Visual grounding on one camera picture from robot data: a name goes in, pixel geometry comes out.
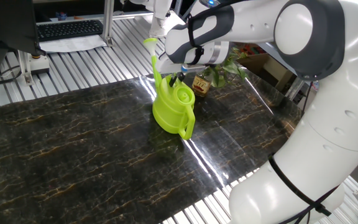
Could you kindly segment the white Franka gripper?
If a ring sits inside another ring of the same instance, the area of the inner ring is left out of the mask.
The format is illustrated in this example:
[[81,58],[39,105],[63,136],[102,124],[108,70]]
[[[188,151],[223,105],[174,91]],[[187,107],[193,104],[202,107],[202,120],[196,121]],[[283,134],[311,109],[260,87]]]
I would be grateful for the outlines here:
[[177,75],[176,74],[172,75],[169,81],[170,86],[173,86],[175,84],[177,77],[181,82],[185,79],[185,74],[180,72],[181,66],[182,66],[181,63],[173,63],[165,52],[157,57],[156,68],[159,73],[169,74],[169,73],[178,72]]

